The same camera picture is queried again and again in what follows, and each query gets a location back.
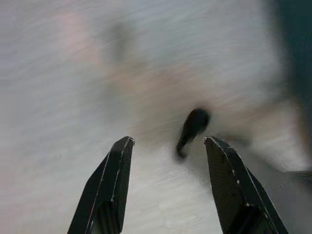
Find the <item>cream cartoon print quilt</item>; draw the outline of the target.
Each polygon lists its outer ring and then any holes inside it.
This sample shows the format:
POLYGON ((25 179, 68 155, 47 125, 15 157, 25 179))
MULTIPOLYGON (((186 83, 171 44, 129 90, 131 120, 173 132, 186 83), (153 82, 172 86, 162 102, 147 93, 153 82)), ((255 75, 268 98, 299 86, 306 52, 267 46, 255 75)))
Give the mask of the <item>cream cartoon print quilt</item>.
POLYGON ((67 234, 89 176, 135 140, 122 234, 223 234, 204 135, 229 142, 289 234, 312 234, 312 117, 278 0, 0 0, 0 234, 67 234))

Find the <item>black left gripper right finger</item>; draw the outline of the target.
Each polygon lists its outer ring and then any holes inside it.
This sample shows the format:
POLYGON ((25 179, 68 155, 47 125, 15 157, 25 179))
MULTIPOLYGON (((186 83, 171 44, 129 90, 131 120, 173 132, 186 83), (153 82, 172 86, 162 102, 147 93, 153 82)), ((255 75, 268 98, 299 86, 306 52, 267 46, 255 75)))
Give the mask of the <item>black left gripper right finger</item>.
POLYGON ((204 139, 223 234, 288 234, 265 189, 228 143, 204 139))

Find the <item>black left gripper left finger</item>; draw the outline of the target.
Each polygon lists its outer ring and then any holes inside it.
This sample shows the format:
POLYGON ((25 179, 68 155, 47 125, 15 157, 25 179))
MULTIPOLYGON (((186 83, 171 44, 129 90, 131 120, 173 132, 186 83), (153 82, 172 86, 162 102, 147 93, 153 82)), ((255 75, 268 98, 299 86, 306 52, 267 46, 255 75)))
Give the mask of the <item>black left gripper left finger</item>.
POLYGON ((121 234, 135 141, 116 141, 87 180, 67 234, 121 234))

